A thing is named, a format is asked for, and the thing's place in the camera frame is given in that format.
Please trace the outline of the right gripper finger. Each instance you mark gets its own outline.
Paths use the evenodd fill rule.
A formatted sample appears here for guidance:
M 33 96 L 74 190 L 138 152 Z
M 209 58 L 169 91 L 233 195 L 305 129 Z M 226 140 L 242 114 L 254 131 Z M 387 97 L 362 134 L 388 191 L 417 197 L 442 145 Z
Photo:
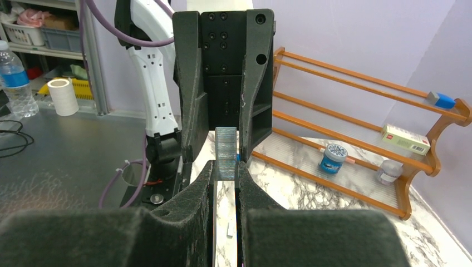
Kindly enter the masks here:
M 288 210 L 236 165 L 238 266 L 409 266 L 389 219 L 373 210 Z
M 214 162 L 164 205 L 29 210 L 1 223 L 2 266 L 212 266 Z

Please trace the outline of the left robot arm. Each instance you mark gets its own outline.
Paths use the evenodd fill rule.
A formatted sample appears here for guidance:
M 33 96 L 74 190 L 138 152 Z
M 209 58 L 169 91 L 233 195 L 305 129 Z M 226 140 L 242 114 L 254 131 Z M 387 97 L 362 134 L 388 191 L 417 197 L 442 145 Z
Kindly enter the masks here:
M 132 38 L 162 42 L 173 37 L 173 10 L 163 1 L 117 1 L 115 27 Z M 146 157 L 151 164 L 172 162 L 180 157 L 180 130 L 171 108 L 165 69 L 173 68 L 175 48 L 145 47 L 121 40 L 137 71 L 146 114 Z

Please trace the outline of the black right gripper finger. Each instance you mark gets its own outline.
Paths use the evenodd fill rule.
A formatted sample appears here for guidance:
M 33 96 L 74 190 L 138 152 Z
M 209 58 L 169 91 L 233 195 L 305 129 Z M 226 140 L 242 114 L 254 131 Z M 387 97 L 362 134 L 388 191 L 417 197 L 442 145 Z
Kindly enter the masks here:
M 242 160 L 272 133 L 274 12 L 246 11 L 246 45 L 239 116 Z
M 203 60 L 197 11 L 173 14 L 176 71 L 181 99 L 181 147 L 184 163 L 198 157 L 209 131 L 208 95 L 204 92 Z

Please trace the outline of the staple strip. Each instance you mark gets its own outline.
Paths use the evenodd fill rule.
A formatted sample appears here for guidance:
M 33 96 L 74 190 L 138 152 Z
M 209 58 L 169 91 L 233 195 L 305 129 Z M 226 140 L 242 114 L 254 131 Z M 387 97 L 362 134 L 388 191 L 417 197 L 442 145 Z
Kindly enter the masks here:
M 235 233 L 235 223 L 230 221 L 227 223 L 227 237 L 232 238 Z
M 234 181 L 237 168 L 237 128 L 215 128 L 215 152 L 218 181 Z

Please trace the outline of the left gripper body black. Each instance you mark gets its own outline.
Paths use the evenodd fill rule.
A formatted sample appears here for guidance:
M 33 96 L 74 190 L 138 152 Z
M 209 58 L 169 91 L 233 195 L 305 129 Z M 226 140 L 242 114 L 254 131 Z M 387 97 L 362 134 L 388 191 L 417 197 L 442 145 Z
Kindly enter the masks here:
M 246 13 L 213 11 L 200 15 L 204 92 L 211 130 L 239 125 L 246 41 Z

